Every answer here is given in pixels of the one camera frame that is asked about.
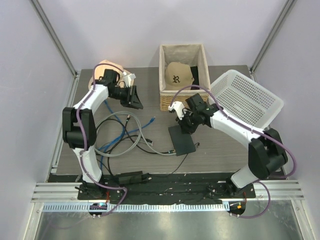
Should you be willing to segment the dark grey network switch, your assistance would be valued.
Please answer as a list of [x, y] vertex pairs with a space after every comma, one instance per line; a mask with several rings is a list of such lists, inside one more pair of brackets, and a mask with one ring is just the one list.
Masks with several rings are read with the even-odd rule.
[[179, 125], [169, 127], [168, 132], [177, 156], [190, 154], [196, 151], [191, 135], [183, 133]]

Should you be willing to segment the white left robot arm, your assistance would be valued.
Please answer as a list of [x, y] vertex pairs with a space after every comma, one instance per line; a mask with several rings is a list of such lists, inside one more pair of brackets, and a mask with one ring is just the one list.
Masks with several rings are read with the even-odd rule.
[[100, 200], [107, 190], [125, 190], [123, 187], [106, 186], [103, 172], [99, 168], [95, 143], [97, 130], [94, 113], [107, 99], [119, 100], [127, 108], [142, 109], [137, 87], [133, 84], [134, 74], [120, 74], [105, 69], [103, 76], [93, 79], [88, 93], [73, 107], [62, 111], [62, 138], [78, 158], [82, 171], [82, 184], [89, 188], [89, 194]]

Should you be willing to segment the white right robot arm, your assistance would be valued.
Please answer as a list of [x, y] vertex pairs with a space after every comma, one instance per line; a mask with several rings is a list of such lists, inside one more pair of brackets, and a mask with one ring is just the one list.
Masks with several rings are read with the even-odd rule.
[[206, 125], [227, 134], [248, 150], [247, 164], [226, 179], [225, 190], [230, 197], [238, 197], [249, 184], [267, 179], [288, 162], [280, 134], [275, 129], [250, 126], [233, 118], [216, 103], [203, 101], [198, 93], [186, 102], [188, 107], [180, 101], [168, 107], [176, 113], [183, 133], [193, 134], [199, 125]]

